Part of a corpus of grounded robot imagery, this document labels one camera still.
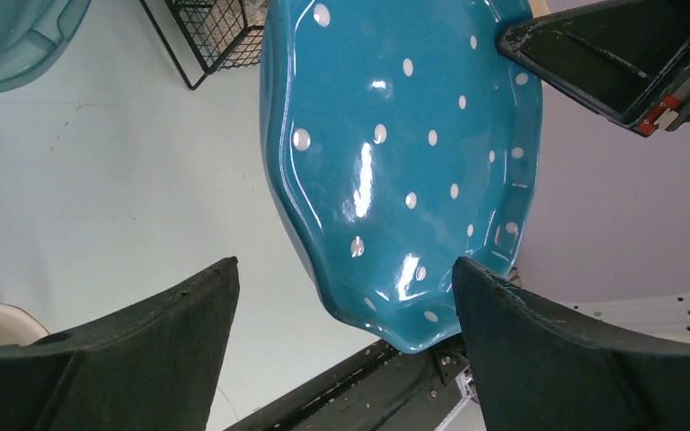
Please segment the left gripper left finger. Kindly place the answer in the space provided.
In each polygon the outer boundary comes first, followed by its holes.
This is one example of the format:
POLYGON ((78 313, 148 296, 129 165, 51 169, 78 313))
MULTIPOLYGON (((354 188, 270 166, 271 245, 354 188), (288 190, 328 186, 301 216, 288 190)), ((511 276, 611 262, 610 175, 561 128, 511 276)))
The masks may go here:
POLYGON ((0 347, 0 430, 203 430, 240 294, 221 259, 157 295, 0 347))

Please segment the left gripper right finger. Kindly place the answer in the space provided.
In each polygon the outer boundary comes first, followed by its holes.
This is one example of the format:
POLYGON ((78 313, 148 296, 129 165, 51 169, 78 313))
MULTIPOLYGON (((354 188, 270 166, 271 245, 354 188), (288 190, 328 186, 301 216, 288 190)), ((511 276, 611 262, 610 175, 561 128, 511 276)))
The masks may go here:
POLYGON ((465 351, 490 430, 690 430, 690 344, 600 321, 461 257, 465 351))

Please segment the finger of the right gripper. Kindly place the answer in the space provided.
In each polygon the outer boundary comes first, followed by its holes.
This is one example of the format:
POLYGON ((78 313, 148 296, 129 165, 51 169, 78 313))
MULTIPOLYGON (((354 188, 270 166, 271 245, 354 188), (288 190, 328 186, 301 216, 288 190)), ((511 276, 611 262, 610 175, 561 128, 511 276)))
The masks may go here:
POLYGON ((509 25, 499 53, 649 137, 690 123, 690 1, 599 1, 509 25))

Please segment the blue polka dot plate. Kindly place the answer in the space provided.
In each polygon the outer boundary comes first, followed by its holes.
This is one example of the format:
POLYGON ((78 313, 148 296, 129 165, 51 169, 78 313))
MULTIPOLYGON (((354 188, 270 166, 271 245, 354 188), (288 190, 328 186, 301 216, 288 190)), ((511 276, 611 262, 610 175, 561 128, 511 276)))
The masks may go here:
POLYGON ((418 353, 461 330, 452 267, 505 276, 535 194, 540 80, 496 40, 527 1, 272 1, 264 170, 325 310, 418 353))

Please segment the teal plastic tub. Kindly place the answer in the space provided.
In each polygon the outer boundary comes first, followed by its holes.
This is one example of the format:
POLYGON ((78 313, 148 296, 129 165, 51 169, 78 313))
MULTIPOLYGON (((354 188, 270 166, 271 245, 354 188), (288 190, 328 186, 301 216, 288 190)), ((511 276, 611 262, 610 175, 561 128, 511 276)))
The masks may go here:
POLYGON ((0 1, 0 92, 41 77, 66 50, 90 0, 0 1))

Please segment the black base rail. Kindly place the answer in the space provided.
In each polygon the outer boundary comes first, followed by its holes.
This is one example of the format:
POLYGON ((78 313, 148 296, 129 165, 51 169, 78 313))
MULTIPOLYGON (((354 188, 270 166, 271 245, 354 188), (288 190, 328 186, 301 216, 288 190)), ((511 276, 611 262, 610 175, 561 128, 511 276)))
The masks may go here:
POLYGON ((417 354, 372 343, 233 424, 233 430, 437 430, 470 397, 459 335, 417 354))

